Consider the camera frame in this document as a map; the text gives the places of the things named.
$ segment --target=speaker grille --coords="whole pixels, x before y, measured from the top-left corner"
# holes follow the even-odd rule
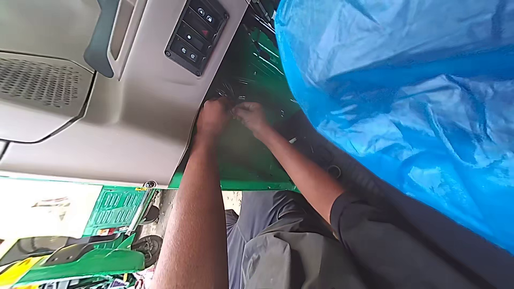
[[[0,58],[0,92],[63,108],[79,100],[81,74],[68,65]]]

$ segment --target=hand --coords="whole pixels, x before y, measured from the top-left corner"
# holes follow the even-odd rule
[[[260,138],[271,126],[266,120],[262,105],[256,102],[243,102],[232,109],[232,114],[249,128],[256,138]]]
[[[217,138],[223,132],[229,119],[228,108],[229,103],[226,97],[206,101],[196,122],[197,137]]]

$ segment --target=yellow sticker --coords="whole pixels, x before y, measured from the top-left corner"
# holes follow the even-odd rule
[[[18,287],[13,287],[12,289],[38,289],[39,285],[22,285]]]
[[[20,280],[25,273],[27,273],[39,260],[46,258],[46,256],[30,257],[22,261],[18,261],[9,269],[0,275],[0,286],[13,285],[16,281]]]

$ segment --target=sticker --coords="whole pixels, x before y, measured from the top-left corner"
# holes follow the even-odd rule
[[[30,257],[22,261],[18,261],[12,267],[7,269],[0,275],[0,286],[13,285],[21,279],[36,263],[42,258],[46,258],[49,255],[41,257]]]

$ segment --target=dark sleeve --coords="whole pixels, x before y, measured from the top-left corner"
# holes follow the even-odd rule
[[[338,239],[381,288],[477,288],[362,200],[342,194],[332,205],[330,221]]]

